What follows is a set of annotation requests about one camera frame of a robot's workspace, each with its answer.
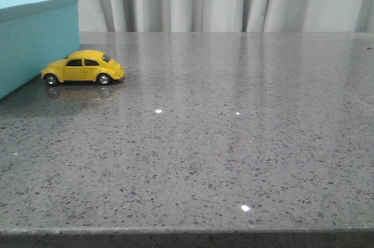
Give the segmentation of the yellow toy beetle car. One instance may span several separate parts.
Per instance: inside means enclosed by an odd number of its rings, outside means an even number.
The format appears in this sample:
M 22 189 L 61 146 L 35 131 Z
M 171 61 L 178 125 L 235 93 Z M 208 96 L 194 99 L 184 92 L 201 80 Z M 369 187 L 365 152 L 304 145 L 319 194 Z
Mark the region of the yellow toy beetle car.
M 77 50 L 66 58 L 50 63 L 41 71 L 41 79 L 48 85 L 66 81 L 91 81 L 109 85 L 122 80 L 125 70 L 106 53 L 97 50 Z

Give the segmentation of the light blue box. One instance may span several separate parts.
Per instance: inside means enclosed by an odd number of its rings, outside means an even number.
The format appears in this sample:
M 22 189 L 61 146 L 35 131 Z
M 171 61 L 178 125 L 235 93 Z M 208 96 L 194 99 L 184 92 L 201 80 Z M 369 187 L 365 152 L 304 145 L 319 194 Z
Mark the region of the light blue box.
M 79 47 L 78 0 L 1 0 L 1 97 Z

